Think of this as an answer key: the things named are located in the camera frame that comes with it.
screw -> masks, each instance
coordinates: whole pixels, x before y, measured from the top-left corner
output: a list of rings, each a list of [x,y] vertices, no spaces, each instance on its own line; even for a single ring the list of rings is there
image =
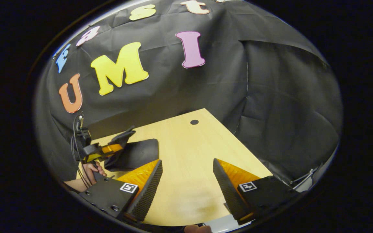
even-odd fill
[[[114,211],[119,211],[119,207],[117,207],[116,205],[112,205],[110,208],[112,208]]]

person's arm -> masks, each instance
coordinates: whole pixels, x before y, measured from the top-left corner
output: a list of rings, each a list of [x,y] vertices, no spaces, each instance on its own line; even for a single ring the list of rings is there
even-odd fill
[[[90,186],[90,181],[91,181],[92,184],[96,183],[93,171],[99,172],[103,176],[107,176],[107,174],[105,173],[105,171],[103,170],[103,168],[101,167],[101,165],[98,161],[96,161],[96,166],[97,166],[97,168],[92,163],[83,164],[83,168],[86,171],[87,176],[89,178],[86,177],[86,174],[85,174],[84,171],[82,171],[82,174],[83,174],[84,179],[88,182],[89,186]],[[83,180],[81,178],[76,179],[76,180],[65,181],[64,183],[66,185],[72,187],[73,189],[79,191],[79,192],[83,192],[87,189],[85,183],[83,182]]]

black fabric backdrop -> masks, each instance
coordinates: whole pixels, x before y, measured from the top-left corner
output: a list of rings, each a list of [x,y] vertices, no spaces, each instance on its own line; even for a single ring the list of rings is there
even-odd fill
[[[93,139],[206,108],[284,181],[325,162],[342,129],[342,102],[326,60],[304,36],[279,18],[244,1],[201,0],[210,10],[196,15],[181,0],[131,6],[91,25],[92,40],[70,42],[58,74],[57,57],[47,61],[35,96],[35,127],[41,153],[62,180],[75,178],[70,152],[72,122],[59,88],[80,74],[81,111]],[[131,21],[130,12],[154,4],[156,13]],[[198,31],[203,66],[185,69],[175,34]],[[120,49],[140,42],[149,78],[99,95],[90,63],[101,55],[116,61]],[[74,102],[72,86],[68,86]]]

yellow letter m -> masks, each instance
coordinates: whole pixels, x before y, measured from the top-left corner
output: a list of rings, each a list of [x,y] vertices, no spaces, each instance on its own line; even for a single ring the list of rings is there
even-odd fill
[[[105,55],[94,59],[90,66],[96,70],[100,85],[100,95],[109,94],[113,91],[113,85],[109,84],[107,81],[108,78],[117,87],[122,86],[123,70],[126,72],[126,84],[137,83],[149,77],[148,72],[143,70],[141,60],[139,59],[140,46],[141,43],[139,42],[123,46],[120,49],[116,63],[112,62]]]

dark background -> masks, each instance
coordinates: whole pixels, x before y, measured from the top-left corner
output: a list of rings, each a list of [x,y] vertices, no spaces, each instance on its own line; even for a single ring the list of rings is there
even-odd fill
[[[122,231],[87,212],[50,177],[32,131],[34,81],[26,82],[43,48],[102,3],[0,2],[0,232]],[[373,3],[256,4],[321,51],[339,80],[345,108],[340,149],[323,179],[301,203],[256,230],[373,232]]]

